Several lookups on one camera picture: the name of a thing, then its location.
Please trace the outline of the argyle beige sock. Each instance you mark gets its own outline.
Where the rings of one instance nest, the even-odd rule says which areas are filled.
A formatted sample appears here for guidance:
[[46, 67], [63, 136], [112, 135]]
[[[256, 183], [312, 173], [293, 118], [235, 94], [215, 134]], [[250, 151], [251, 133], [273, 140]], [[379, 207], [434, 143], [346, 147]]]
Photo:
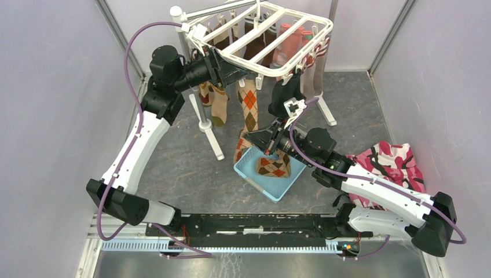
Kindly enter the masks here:
[[277, 151], [277, 159], [259, 158], [256, 162], [256, 172], [265, 177], [288, 178], [291, 175], [291, 158], [282, 151]]
[[243, 110], [244, 128], [239, 135], [239, 141], [233, 157], [234, 163], [237, 163], [245, 150], [252, 146], [249, 141], [243, 138], [243, 134], [258, 130], [258, 98], [255, 81], [246, 79], [244, 86], [237, 85], [237, 96]]

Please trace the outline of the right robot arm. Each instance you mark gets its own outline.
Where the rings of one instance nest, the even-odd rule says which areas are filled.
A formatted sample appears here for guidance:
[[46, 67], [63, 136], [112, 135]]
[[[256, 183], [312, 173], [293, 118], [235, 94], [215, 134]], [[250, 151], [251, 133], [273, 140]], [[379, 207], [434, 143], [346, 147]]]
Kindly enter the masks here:
[[281, 151], [303, 164], [314, 167], [312, 177], [322, 186], [364, 197], [380, 205], [380, 210], [344, 205], [334, 221], [336, 232], [372, 232], [409, 239], [419, 250], [444, 257], [456, 226], [457, 217], [450, 195], [435, 195], [404, 188], [371, 173], [348, 157], [335, 152], [336, 141], [327, 129], [315, 127], [306, 134], [285, 128], [283, 122], [244, 133], [244, 139], [264, 154]]

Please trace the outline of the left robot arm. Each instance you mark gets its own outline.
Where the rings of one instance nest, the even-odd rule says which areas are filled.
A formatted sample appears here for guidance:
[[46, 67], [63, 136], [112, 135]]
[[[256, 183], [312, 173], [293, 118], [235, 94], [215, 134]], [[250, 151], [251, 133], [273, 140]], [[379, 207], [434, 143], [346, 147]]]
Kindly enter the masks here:
[[204, 46], [197, 58], [186, 61], [170, 45], [153, 51], [150, 69], [149, 87], [139, 106], [142, 114], [113, 165], [99, 180], [90, 179], [86, 190], [102, 212], [133, 226], [155, 222], [166, 235], [175, 236], [182, 228], [180, 210], [137, 196], [142, 172], [182, 108], [182, 92], [205, 82], [225, 87], [250, 71], [226, 61], [215, 47]]

